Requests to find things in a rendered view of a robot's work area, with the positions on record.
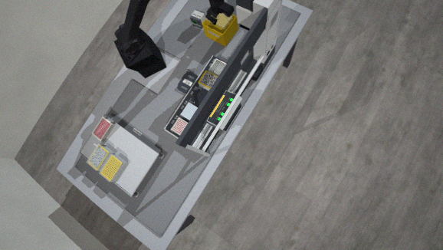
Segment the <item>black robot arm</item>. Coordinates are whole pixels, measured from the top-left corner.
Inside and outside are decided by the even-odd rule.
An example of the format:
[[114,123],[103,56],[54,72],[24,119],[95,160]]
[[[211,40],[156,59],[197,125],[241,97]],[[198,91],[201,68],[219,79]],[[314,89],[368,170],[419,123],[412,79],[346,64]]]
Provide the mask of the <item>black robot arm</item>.
[[[132,61],[146,45],[137,37],[137,33],[149,1],[150,0],[130,0],[125,22],[115,31],[116,38],[121,46],[120,52],[130,61]],[[216,5],[212,6],[215,14],[218,15],[222,12],[227,17],[232,16],[234,7],[225,3],[224,0],[209,0],[209,2],[211,5]],[[220,4],[217,5],[219,2]]]

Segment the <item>white well plate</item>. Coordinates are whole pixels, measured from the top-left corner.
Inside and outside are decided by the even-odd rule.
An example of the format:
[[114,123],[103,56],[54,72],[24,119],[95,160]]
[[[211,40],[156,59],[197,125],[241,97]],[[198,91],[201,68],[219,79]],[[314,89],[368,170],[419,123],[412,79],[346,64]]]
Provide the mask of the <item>white well plate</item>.
[[181,115],[184,116],[186,119],[190,120],[196,110],[197,110],[196,106],[194,106],[191,103],[187,103]]

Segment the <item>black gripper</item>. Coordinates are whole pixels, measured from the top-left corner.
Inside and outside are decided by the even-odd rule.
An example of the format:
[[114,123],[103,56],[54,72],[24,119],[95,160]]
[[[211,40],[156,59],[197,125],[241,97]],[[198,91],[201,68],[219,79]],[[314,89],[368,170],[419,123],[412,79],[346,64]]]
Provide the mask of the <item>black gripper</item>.
[[[211,6],[211,7],[210,7],[209,10],[207,11],[207,15],[206,15],[205,17],[206,17],[209,21],[211,21],[213,25],[216,25],[216,22],[217,22],[217,19],[216,19],[216,18],[217,18],[218,15],[215,14],[215,13],[212,11],[212,9],[211,9],[212,6],[216,6],[216,5],[211,5],[211,4],[210,4],[210,6]],[[211,15],[212,15],[213,17],[212,17]]]

